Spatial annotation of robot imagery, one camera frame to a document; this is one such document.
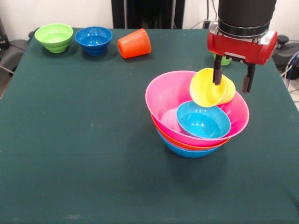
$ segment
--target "stacked bowls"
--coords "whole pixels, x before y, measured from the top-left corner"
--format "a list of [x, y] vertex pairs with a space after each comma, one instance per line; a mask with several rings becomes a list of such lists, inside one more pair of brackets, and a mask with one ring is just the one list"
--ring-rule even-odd
[[192, 101], [190, 85], [195, 71], [172, 71], [153, 79], [145, 92], [146, 105], [158, 134], [167, 147], [174, 153], [187, 158], [198, 158], [208, 155], [230, 138], [241, 133], [249, 121], [249, 109], [236, 91], [232, 100], [219, 104], [230, 121], [229, 132], [221, 138], [199, 138], [182, 131], [177, 117], [180, 105]]

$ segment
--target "table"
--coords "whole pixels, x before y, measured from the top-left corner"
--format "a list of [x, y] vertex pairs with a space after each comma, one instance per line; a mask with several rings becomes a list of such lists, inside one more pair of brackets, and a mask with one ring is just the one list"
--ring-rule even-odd
[[[207, 31], [148, 30], [152, 53], [125, 60], [117, 40], [130, 32], [114, 29], [99, 57], [74, 38], [57, 55], [30, 42], [0, 102], [0, 221], [298, 222], [299, 113], [273, 61], [242, 94], [247, 128], [186, 159], [164, 146], [144, 94], [162, 73], [212, 67]], [[241, 92], [246, 66], [223, 70]]]

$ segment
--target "plastic cup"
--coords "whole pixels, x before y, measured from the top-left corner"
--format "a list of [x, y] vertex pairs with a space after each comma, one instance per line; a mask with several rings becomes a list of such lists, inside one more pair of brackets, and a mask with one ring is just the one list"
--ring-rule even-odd
[[192, 100], [203, 107], [212, 107], [231, 101], [235, 96], [235, 84], [222, 75], [220, 85], [213, 83], [213, 69], [202, 69], [195, 74], [190, 83]]
[[143, 28], [119, 39], [117, 46], [123, 58], [136, 57], [151, 52], [150, 38]]
[[226, 81], [226, 92], [219, 104], [226, 104], [229, 101], [231, 101], [235, 96], [235, 84], [226, 76], [223, 76], [223, 78], [225, 78]]
[[221, 66], [229, 65], [231, 61], [232, 61], [232, 59], [227, 59], [226, 57], [222, 57]]

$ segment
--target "blue bowl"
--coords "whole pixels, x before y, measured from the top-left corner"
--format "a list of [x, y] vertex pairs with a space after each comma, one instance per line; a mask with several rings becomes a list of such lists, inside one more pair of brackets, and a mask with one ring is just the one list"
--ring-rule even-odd
[[183, 156], [185, 158], [199, 158], [199, 157], [203, 157], [206, 155], [211, 154], [212, 152], [216, 151], [220, 146], [216, 147], [216, 148], [211, 148], [208, 150], [204, 150], [204, 151], [189, 151], [189, 150], [185, 150], [182, 149], [180, 147], [177, 147], [173, 144], [171, 144], [169, 141], [167, 141], [162, 135], [161, 133], [158, 131], [158, 134], [160, 135], [161, 139], [163, 140], [163, 142], [165, 143], [165, 145], [171, 150], [173, 151], [175, 154], [178, 154], [180, 156]]
[[178, 107], [177, 119], [183, 133], [203, 139], [222, 138], [231, 126], [222, 109], [216, 106], [202, 107], [192, 100]]
[[75, 40], [88, 54], [98, 56], [105, 53], [112, 36], [104, 27], [87, 27], [76, 33]]

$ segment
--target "white wall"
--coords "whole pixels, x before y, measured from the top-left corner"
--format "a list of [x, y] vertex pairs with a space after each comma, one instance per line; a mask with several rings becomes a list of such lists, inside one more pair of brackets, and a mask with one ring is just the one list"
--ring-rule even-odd
[[[212, 0], [210, 19], [215, 18]], [[219, 0], [214, 0], [218, 10]], [[277, 0], [271, 29], [299, 40], [299, 0]], [[27, 39], [28, 33], [49, 23], [73, 27], [113, 28], [111, 0], [0, 0], [0, 17], [9, 40]], [[206, 0], [186, 0], [183, 28], [206, 18]]]
[[[218, 11], [218, 2], [215, 1], [215, 7]], [[210, 20], [214, 20], [215, 13], [210, 2]], [[278, 34], [284, 34], [291, 39], [299, 40], [299, 0], [277, 0], [273, 18], [270, 23], [270, 29]], [[206, 0], [186, 0], [183, 28], [189, 29], [199, 21], [206, 19]]]
[[49, 23], [113, 28], [110, 0], [0, 0], [0, 17], [10, 41]]

